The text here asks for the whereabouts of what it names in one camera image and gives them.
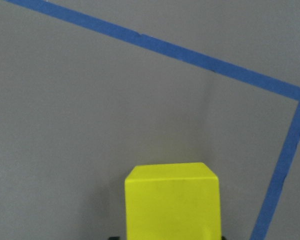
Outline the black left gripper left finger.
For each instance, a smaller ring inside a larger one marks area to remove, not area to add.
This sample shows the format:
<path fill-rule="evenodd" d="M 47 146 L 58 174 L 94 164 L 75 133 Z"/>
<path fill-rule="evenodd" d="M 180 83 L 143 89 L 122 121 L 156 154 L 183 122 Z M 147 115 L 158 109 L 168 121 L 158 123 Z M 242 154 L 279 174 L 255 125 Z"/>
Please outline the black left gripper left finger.
<path fill-rule="evenodd" d="M 120 240 L 119 236 L 111 236 L 108 238 L 108 240 Z"/>

